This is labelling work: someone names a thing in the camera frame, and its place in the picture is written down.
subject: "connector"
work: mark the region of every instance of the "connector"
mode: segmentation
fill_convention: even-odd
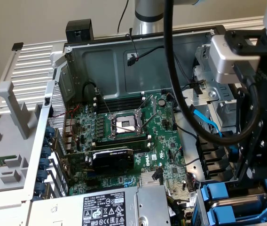
[[[129,58],[129,60],[127,61],[127,66],[130,67],[130,66],[134,65],[136,61],[138,61],[138,58],[136,58],[136,57],[133,55],[133,56],[132,56],[131,58]]]

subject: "cable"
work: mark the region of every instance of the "cable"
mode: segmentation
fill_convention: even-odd
[[[174,116],[174,112],[173,112],[175,101],[176,101],[176,99],[173,100],[173,102],[172,102],[172,107],[171,107],[171,115],[172,115],[172,121],[173,121],[173,123],[174,123],[175,126],[176,126],[177,128],[179,128],[181,131],[183,131],[183,132],[185,132],[185,133],[191,135],[193,138],[195,138],[195,140],[197,140],[198,137],[197,137],[196,135],[194,135],[193,133],[191,133],[191,132],[189,132],[189,131],[183,129],[182,127],[180,127],[180,126],[176,123],[176,121],[175,121],[175,116]]]
[[[123,19],[124,13],[125,13],[125,11],[126,11],[126,9],[127,9],[128,2],[129,2],[129,0],[127,0],[126,5],[125,5],[125,8],[124,8],[124,10],[123,10],[123,13],[122,13],[122,15],[121,15],[121,18],[120,18],[120,20],[119,20],[118,29],[117,29],[117,34],[119,33],[120,24],[121,24],[121,21],[122,21],[122,19]]]
[[[170,81],[175,95],[176,101],[180,107],[180,110],[186,117],[187,121],[190,123],[195,132],[200,135],[205,140],[218,144],[218,145],[233,145],[241,142],[246,139],[253,129],[258,125],[259,122],[259,95],[254,81],[250,81],[249,92],[252,97],[253,111],[250,122],[247,124],[246,128],[238,135],[231,137],[218,137],[206,131],[194,118],[193,114],[190,112],[189,107],[184,100],[180,83],[177,77],[174,57],[173,57],[173,36],[172,36],[172,23],[173,23],[173,1],[165,0],[165,9],[164,9],[164,45],[165,45],[165,55],[167,59]]]
[[[145,52],[145,53],[143,53],[143,54],[141,54],[141,55],[138,55],[138,51],[137,51],[137,49],[136,49],[136,47],[135,47],[135,43],[134,43],[134,41],[133,41],[131,35],[130,35],[130,34],[126,34],[126,36],[128,36],[128,37],[130,38],[130,40],[132,41],[134,50],[135,50],[135,52],[136,52],[136,54],[137,54],[137,56],[132,56],[131,58],[129,58],[129,59],[127,60],[127,66],[132,66],[132,65],[134,65],[134,63],[137,62],[139,59],[143,58],[144,56],[147,56],[148,54],[152,53],[153,51],[155,51],[155,50],[157,50],[157,49],[159,49],[159,48],[165,48],[164,46],[157,46],[157,47],[154,47],[154,48],[152,48],[151,50],[149,50],[149,51],[147,51],[147,52]],[[178,67],[179,67],[179,69],[180,69],[182,75],[185,77],[185,79],[187,80],[187,82],[190,83],[190,79],[189,79],[189,77],[187,76],[187,74],[185,73],[185,71],[183,70],[183,68],[182,68],[182,66],[181,66],[181,64],[180,64],[180,61],[179,61],[178,57],[176,56],[175,52],[173,52],[173,54],[174,54],[174,58],[175,58],[175,60],[176,60],[176,63],[177,63],[177,65],[178,65]]]
[[[188,78],[188,76],[186,75],[185,71],[183,70],[183,68],[181,67],[181,64],[180,64],[180,61],[179,59],[177,58],[176,54],[173,52],[173,55],[174,55],[174,58],[175,58],[175,61],[182,73],[182,75],[185,77],[185,79],[187,80],[188,83],[190,83],[190,79]]]
[[[89,84],[93,85],[95,90],[97,89],[96,84],[94,82],[92,82],[92,81],[87,81],[86,83],[84,83],[83,86],[82,86],[82,100],[83,100],[83,97],[84,97],[84,94],[85,94],[85,88]]]
[[[179,151],[180,151],[180,149],[178,149],[178,150],[176,151],[176,153],[174,154],[174,156],[173,156],[173,163],[174,163],[176,166],[179,166],[179,167],[186,167],[186,166],[188,166],[188,165],[194,163],[195,161],[199,160],[199,158],[196,158],[196,159],[194,159],[194,160],[192,160],[192,161],[190,161],[190,162],[188,162],[188,163],[186,163],[186,164],[184,164],[184,165],[177,164],[177,163],[175,163],[175,157],[176,157],[176,155],[177,155],[177,153],[178,153]]]

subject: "circuit board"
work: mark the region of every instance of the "circuit board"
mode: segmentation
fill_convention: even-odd
[[[80,145],[71,143],[69,154],[66,155],[73,167],[74,185],[70,187],[69,195],[84,194],[87,192],[99,191],[107,188],[120,188],[128,186],[140,186],[141,174],[146,172],[155,172],[158,168],[163,169],[163,184],[169,194],[176,199],[188,199],[187,189],[183,189],[183,181],[186,180],[184,167],[174,165],[172,156],[181,148],[181,141],[177,129],[173,128],[171,107],[172,102],[167,101],[167,94],[147,93],[143,95],[144,100],[152,95],[152,101],[149,100],[141,109],[143,123],[145,123],[154,114],[153,104],[156,105],[156,114],[148,122],[145,131],[151,136],[150,140],[141,142],[124,142],[110,145],[109,148],[130,148],[134,151],[134,168],[127,172],[118,172],[115,174],[97,174],[92,169],[87,169],[82,164],[87,155],[108,148],[93,147],[93,143],[110,141],[111,120],[109,113],[95,114],[92,105],[81,105],[71,116],[78,122],[75,136],[81,139]],[[165,105],[159,105],[158,102],[164,100]],[[124,111],[124,114],[130,114],[131,111]],[[126,137],[128,134],[122,134],[118,138]],[[184,159],[178,153],[175,162],[184,164]]]

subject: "warning label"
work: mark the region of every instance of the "warning label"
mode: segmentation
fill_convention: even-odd
[[[82,226],[126,226],[125,193],[84,198]]]

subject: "white wall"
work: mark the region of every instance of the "white wall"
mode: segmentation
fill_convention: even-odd
[[[91,18],[94,35],[114,34],[126,0],[0,0],[0,77],[15,42],[26,44],[65,39],[69,20]],[[267,0],[206,0],[177,6],[174,25],[264,15]],[[130,0],[120,31],[134,21]]]

